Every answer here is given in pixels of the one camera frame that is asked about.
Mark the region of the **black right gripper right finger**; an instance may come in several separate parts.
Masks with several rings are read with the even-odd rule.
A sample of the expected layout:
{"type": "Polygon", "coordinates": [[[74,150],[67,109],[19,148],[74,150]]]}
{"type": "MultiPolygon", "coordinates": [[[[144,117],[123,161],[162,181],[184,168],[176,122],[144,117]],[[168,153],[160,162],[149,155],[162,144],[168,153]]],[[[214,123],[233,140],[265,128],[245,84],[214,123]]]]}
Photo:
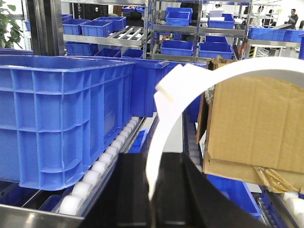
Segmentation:
{"type": "Polygon", "coordinates": [[[158,228],[264,228],[217,190],[189,156],[165,152],[155,195],[158,228]]]}

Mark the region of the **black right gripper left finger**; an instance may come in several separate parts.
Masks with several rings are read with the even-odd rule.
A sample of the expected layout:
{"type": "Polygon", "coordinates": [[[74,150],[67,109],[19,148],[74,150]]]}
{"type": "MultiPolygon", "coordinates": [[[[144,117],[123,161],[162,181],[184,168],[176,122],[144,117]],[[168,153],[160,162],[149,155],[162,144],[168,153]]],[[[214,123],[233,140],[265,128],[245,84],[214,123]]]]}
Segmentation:
{"type": "Polygon", "coordinates": [[[151,224],[146,155],[121,153],[101,195],[80,228],[148,228],[151,224]]]}

